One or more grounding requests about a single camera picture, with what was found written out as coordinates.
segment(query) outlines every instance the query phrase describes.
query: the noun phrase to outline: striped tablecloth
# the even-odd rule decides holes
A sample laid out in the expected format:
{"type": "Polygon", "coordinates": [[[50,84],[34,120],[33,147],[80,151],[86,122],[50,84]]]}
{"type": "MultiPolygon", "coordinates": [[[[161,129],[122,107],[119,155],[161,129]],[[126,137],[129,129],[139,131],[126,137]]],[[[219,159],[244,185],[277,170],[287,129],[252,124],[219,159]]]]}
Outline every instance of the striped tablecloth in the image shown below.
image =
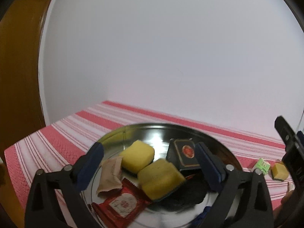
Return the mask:
{"type": "MultiPolygon", "coordinates": [[[[23,208],[38,169],[59,171],[66,164],[74,164],[104,134],[124,125],[141,122],[169,122],[209,134],[233,152],[245,171],[250,170],[259,158],[274,164],[285,154],[282,141],[273,138],[105,101],[42,128],[5,150],[10,178],[23,208]]],[[[265,178],[275,208],[285,195],[288,182],[292,180],[289,177],[279,182],[272,180],[269,175],[265,178]]],[[[63,213],[66,213],[63,197],[60,192],[57,194],[63,213]]],[[[70,225],[73,224],[70,217],[66,218],[70,225]]]]}

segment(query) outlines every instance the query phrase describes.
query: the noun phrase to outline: metal screw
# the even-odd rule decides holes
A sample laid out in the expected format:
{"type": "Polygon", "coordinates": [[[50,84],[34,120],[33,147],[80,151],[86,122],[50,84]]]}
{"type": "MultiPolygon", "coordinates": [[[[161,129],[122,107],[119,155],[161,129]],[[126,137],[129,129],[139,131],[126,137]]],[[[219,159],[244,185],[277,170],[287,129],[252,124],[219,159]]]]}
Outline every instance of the metal screw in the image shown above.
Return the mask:
{"type": "Polygon", "coordinates": [[[262,171],[260,169],[255,169],[254,172],[258,175],[262,175],[262,171]]]}
{"type": "Polygon", "coordinates": [[[63,169],[64,169],[65,171],[70,171],[70,170],[72,170],[72,168],[73,168],[73,166],[70,165],[70,164],[67,164],[65,167],[63,167],[63,169]]]}
{"type": "Polygon", "coordinates": [[[43,169],[39,169],[36,171],[36,175],[40,176],[42,173],[44,173],[43,169]]]}
{"type": "Polygon", "coordinates": [[[229,170],[229,171],[233,171],[234,166],[232,164],[228,164],[228,165],[226,165],[226,169],[229,170]]]}

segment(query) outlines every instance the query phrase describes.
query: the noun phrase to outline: beige packet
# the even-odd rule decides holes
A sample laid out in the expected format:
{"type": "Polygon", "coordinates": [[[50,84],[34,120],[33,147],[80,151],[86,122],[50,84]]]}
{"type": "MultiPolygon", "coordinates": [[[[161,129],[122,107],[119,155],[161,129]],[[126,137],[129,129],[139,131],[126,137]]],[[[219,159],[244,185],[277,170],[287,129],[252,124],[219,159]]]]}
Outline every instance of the beige packet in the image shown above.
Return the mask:
{"type": "Polygon", "coordinates": [[[123,157],[109,158],[101,163],[101,176],[96,193],[122,188],[121,161],[123,157]]]}

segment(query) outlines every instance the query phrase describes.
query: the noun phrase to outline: black box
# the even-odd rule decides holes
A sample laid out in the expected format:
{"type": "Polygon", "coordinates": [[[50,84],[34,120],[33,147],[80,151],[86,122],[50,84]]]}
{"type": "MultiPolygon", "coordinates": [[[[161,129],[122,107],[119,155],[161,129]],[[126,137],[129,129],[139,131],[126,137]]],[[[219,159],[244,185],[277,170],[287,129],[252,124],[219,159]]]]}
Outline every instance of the black box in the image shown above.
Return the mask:
{"type": "Polygon", "coordinates": [[[200,169],[194,154],[194,142],[191,139],[171,139],[166,159],[184,176],[194,174],[200,169]]]}

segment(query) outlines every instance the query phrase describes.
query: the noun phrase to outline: gold border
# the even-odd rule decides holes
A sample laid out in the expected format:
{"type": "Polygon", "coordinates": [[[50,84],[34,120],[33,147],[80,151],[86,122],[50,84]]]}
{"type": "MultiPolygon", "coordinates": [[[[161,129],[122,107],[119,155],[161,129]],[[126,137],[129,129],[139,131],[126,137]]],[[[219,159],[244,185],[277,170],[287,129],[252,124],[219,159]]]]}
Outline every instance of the gold border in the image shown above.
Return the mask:
{"type": "Polygon", "coordinates": [[[184,164],[184,162],[183,162],[183,160],[182,160],[182,158],[181,158],[181,155],[180,155],[180,153],[179,153],[179,150],[178,150],[178,148],[177,148],[177,145],[176,145],[176,143],[175,143],[176,141],[190,141],[190,142],[192,143],[193,147],[195,146],[195,145],[194,145],[194,142],[193,142],[192,140],[175,140],[175,141],[174,141],[174,146],[175,146],[176,152],[177,152],[177,154],[178,154],[179,161],[180,161],[180,163],[182,164],[183,167],[194,167],[194,166],[199,166],[199,164],[190,164],[190,165],[185,165],[185,164],[184,164]]]}

